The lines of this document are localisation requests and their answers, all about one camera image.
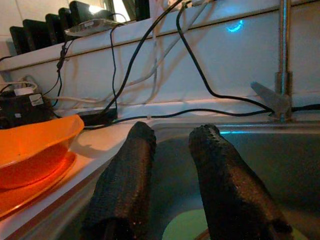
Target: stainless steel sink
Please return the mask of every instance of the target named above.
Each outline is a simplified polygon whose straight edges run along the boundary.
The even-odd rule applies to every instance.
[[[157,124],[151,177],[148,239],[161,240],[178,214],[201,209],[189,133],[201,123]],[[309,239],[320,239],[320,124],[218,124],[223,136],[262,179],[287,220]],[[86,189],[92,195],[93,189]],[[83,206],[59,239],[81,226]]]

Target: faucet handle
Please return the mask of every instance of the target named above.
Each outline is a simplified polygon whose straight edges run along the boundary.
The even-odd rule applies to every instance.
[[[264,100],[269,108],[274,110],[276,114],[284,114],[289,110],[289,96],[276,93],[256,81],[251,83],[251,88]]]

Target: orange bowl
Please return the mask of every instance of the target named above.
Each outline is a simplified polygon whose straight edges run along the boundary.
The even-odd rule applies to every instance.
[[[35,183],[52,174],[84,128],[78,115],[0,130],[0,189]]]

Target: windowsill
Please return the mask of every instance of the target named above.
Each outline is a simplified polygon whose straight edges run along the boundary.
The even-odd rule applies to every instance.
[[[292,0],[292,5],[299,5],[315,0]],[[216,24],[243,18],[255,14],[266,13],[276,10],[279,7],[279,0],[216,0],[205,7],[201,15],[194,22],[192,28]],[[199,6],[188,8],[182,17],[186,23],[197,11]],[[177,32],[176,17],[178,12],[169,13],[164,21],[159,24],[157,36]],[[123,45],[139,41],[146,30],[151,26],[152,19],[134,22],[117,28],[113,32],[114,45]],[[28,52],[0,62],[0,71],[13,71],[33,65],[56,61],[60,57],[61,44]],[[109,31],[93,34],[91,36],[76,39],[67,54],[68,57],[98,51],[110,47]]]

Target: faucet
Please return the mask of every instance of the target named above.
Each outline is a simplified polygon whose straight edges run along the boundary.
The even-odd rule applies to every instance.
[[[280,0],[279,8],[279,62],[275,74],[275,91],[260,83],[252,82],[252,89],[274,110],[273,120],[289,122],[292,120],[292,72],[289,71],[291,0]]]

